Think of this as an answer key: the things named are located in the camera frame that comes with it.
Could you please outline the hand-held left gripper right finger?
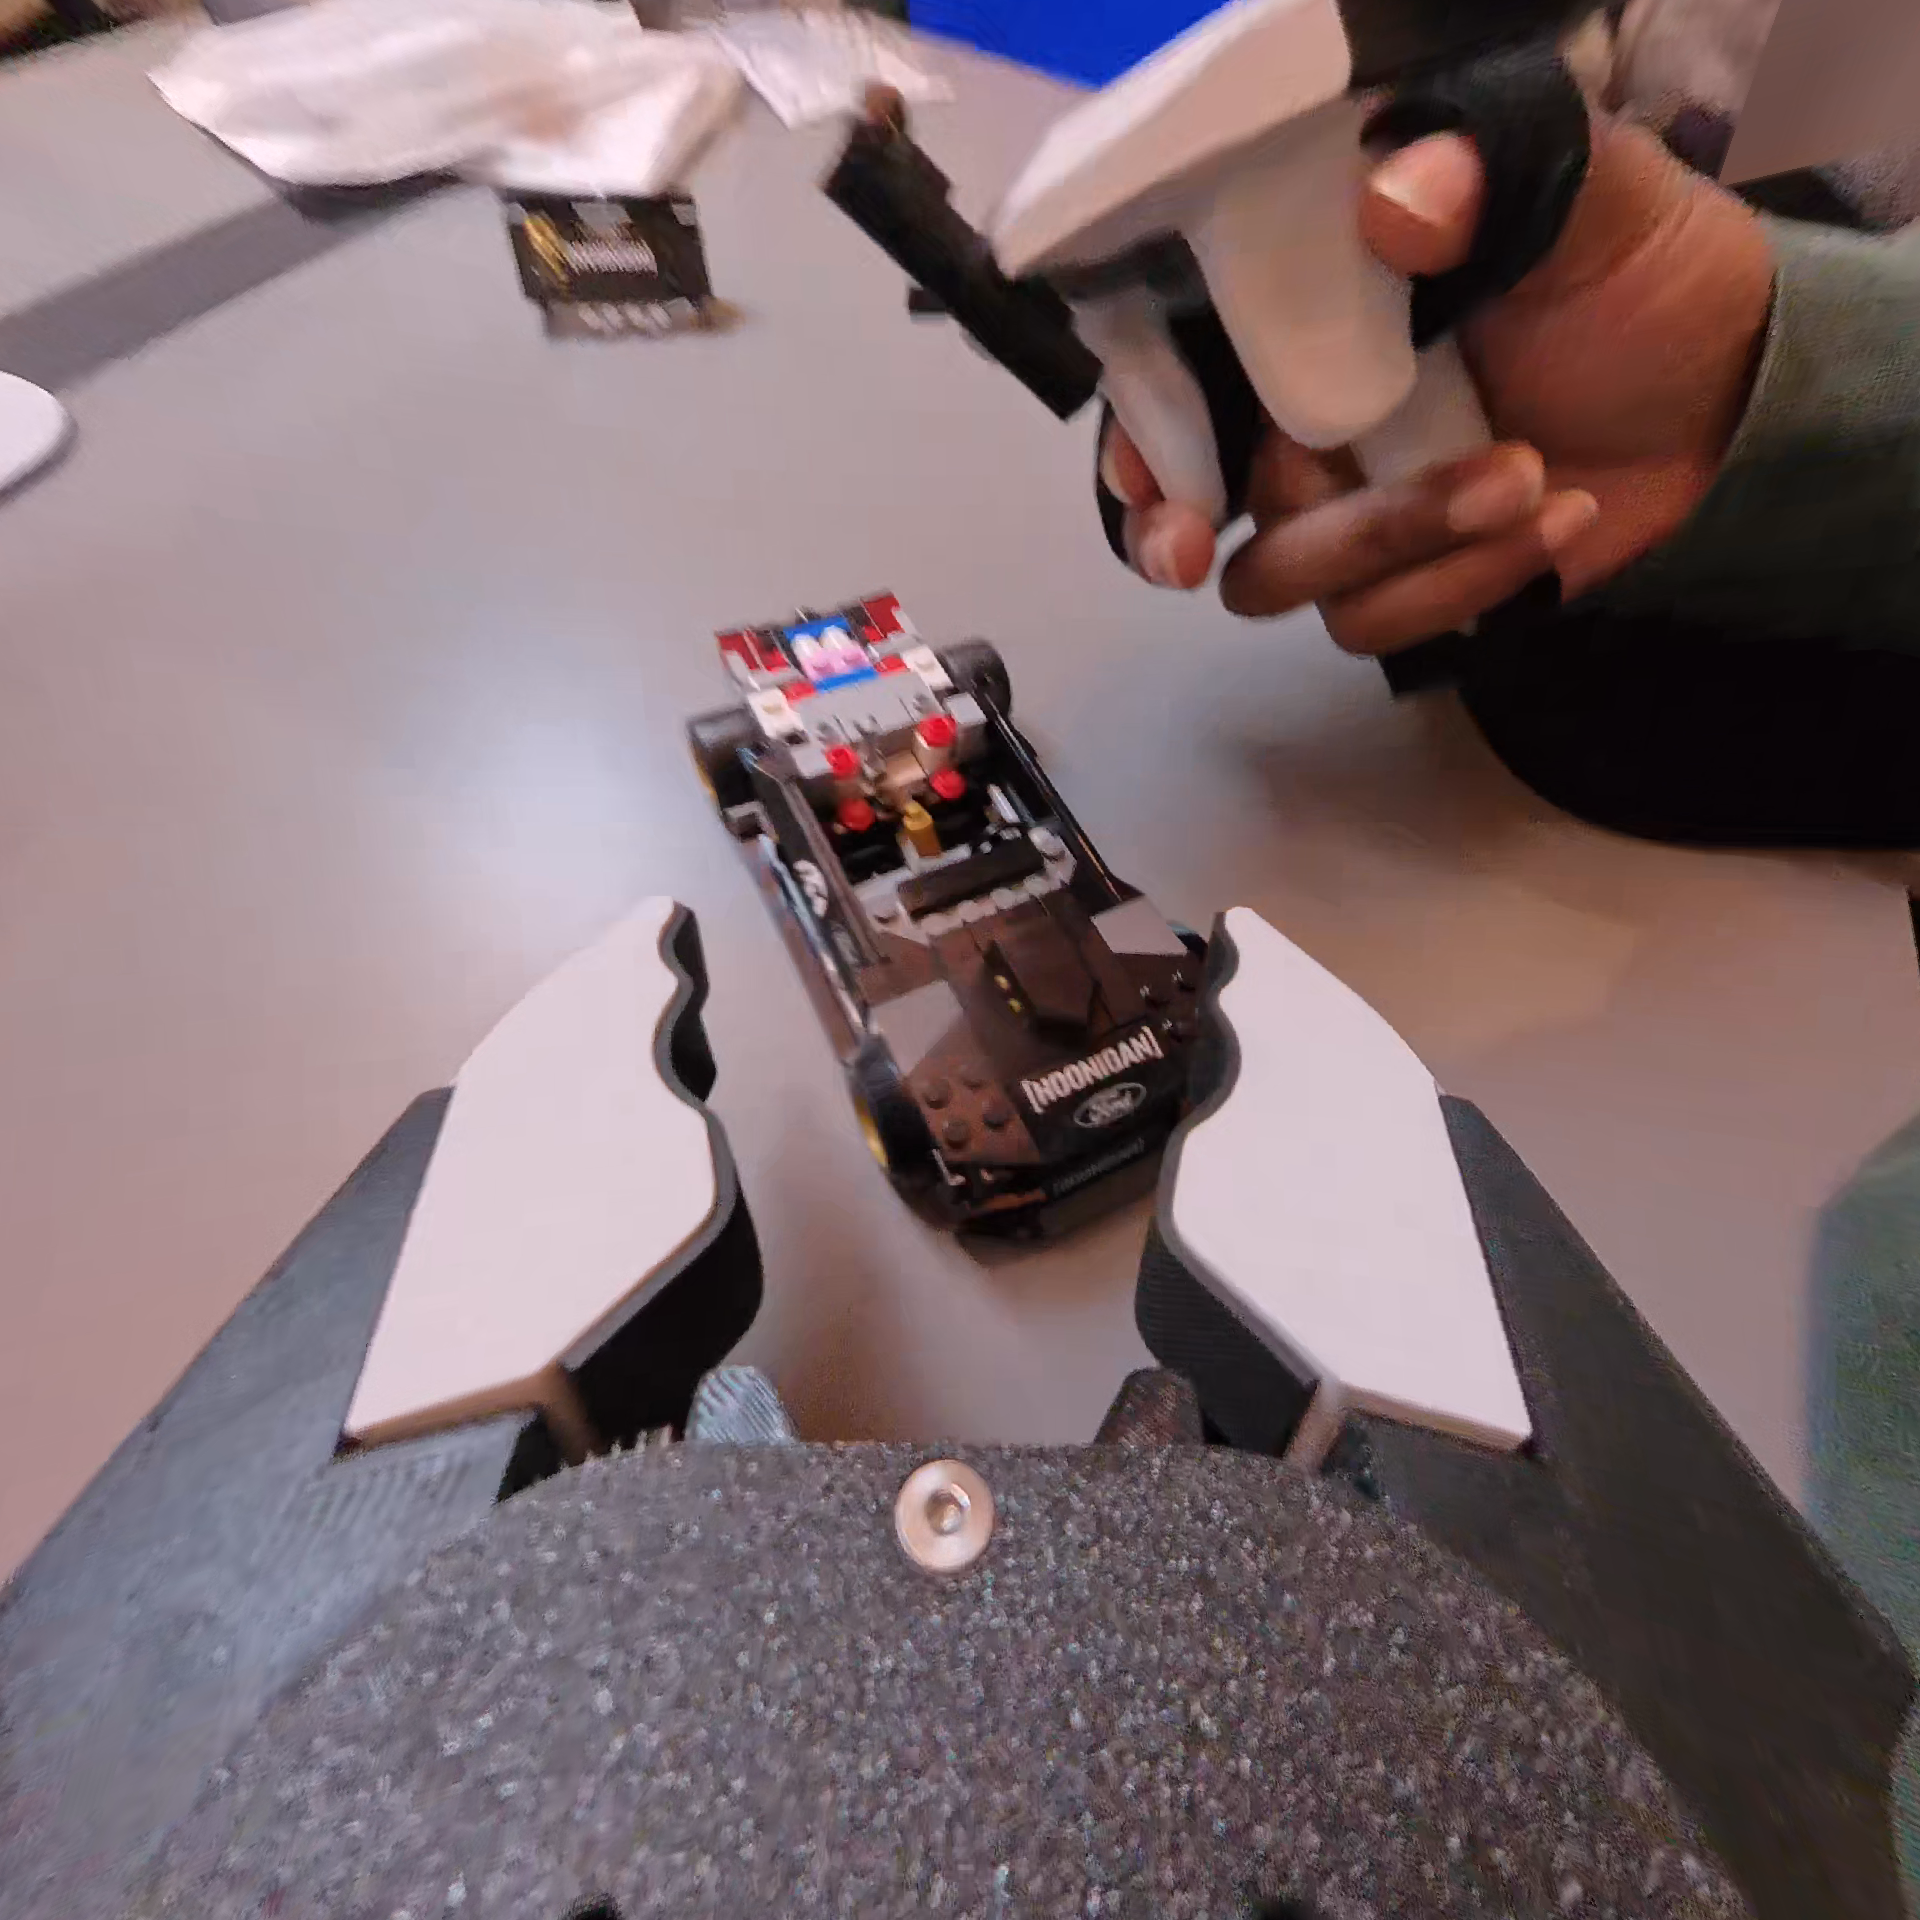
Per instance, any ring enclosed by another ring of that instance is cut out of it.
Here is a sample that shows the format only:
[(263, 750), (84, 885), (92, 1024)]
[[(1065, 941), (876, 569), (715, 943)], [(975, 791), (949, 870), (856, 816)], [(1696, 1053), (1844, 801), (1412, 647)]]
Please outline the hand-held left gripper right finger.
[(1245, 905), (1207, 948), (1137, 1326), (1215, 1439), (1297, 1471), (1321, 1471), (1356, 1420), (1488, 1455), (1532, 1439), (1434, 1074)]

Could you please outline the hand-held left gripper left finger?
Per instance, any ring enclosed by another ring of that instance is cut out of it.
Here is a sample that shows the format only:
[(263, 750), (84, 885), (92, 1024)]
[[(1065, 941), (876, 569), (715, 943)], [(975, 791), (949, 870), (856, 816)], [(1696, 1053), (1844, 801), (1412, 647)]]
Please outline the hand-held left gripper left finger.
[(698, 919), (650, 896), (474, 1046), (348, 1400), (352, 1449), (531, 1417), (589, 1455), (683, 1425), (763, 1289), (706, 989)]

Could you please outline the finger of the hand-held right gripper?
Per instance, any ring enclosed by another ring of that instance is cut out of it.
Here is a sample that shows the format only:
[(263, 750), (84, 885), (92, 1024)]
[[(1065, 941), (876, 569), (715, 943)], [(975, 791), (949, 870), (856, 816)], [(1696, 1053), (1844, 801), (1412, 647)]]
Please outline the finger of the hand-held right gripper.
[(1237, 1), (1067, 106), (989, 216), (1013, 276), (1089, 272), (1248, 209), (1297, 232), (1361, 168), (1354, 45), (1335, 1)]
[(953, 206), (951, 182), (912, 137), (905, 95), (864, 86), (823, 191), (907, 278), (907, 309), (949, 318), (1057, 418), (1089, 406), (1097, 353), (1043, 278), (1011, 276)]

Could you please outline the black lego car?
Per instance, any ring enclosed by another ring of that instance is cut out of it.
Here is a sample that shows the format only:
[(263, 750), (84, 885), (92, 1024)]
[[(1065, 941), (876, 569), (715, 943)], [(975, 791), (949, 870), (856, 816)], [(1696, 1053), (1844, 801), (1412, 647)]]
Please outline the black lego car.
[(889, 1185), (1015, 1241), (1148, 1182), (1188, 1110), (1209, 945), (1091, 840), (1002, 650), (930, 640), (892, 592), (714, 647), (730, 696), (688, 751), (807, 957)]

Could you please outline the person's right forearm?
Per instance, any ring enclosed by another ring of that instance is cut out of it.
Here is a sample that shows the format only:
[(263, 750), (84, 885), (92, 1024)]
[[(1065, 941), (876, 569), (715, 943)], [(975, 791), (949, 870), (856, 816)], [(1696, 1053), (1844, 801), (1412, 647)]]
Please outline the person's right forearm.
[(1767, 338), (1720, 474), (1608, 607), (1919, 650), (1919, 238), (1764, 224)]

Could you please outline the black printed lego plate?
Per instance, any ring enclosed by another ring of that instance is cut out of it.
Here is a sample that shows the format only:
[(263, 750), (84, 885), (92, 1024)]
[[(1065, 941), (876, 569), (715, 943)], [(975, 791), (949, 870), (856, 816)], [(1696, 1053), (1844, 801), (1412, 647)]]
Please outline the black printed lego plate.
[(731, 306), (714, 292), (700, 208), (688, 191), (496, 199), (522, 294), (546, 341), (657, 341), (731, 322)]

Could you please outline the person's right hand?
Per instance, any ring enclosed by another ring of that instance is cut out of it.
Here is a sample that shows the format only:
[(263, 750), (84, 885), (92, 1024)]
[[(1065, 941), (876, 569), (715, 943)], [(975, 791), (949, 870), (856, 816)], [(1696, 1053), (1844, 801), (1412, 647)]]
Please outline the person's right hand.
[(1775, 261), (1760, 216), (1643, 128), (1591, 106), (1591, 162), (1554, 248), (1468, 324), (1492, 442), (1372, 485), (1349, 450), (1267, 421), (1252, 527), (1217, 557), (1207, 513), (1163, 497), (1108, 421), (1095, 496), (1127, 567), (1237, 616), (1315, 607), (1337, 647), (1392, 656), (1466, 631), (1554, 572), (1604, 584), (1709, 490), (1754, 391)]

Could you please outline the blue plastic bin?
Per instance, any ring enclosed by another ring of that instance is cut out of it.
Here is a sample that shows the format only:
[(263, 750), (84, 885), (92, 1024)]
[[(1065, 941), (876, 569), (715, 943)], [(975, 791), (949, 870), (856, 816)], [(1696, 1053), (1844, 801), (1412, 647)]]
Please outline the blue plastic bin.
[(905, 1), (905, 23), (1076, 86), (1103, 86), (1180, 38), (1219, 1)]

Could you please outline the crumpled white paper bags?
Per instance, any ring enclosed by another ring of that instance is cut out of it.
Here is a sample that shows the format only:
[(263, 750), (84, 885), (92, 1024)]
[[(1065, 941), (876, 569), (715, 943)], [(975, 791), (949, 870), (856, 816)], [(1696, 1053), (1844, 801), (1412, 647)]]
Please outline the crumpled white paper bags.
[(745, 89), (700, 32), (563, 1), (299, 4), (189, 33), (152, 81), (283, 185), (612, 199), (683, 188)]

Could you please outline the black textured pad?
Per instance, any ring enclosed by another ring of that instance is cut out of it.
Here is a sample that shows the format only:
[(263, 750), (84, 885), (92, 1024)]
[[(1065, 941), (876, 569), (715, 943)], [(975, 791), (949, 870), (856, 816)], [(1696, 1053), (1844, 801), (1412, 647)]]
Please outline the black textured pad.
[(1919, 849), (1914, 642), (1570, 607), (1475, 638), (1456, 692), (1532, 793), (1680, 847)]

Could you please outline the white booklet stand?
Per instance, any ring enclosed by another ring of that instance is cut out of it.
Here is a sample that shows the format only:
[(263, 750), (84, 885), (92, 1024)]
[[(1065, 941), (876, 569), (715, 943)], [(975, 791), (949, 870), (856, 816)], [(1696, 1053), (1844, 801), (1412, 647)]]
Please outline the white booklet stand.
[(69, 406), (41, 384), (4, 369), (3, 401), (3, 497), (17, 496), (37, 477), (57, 468), (76, 442), (77, 424)]

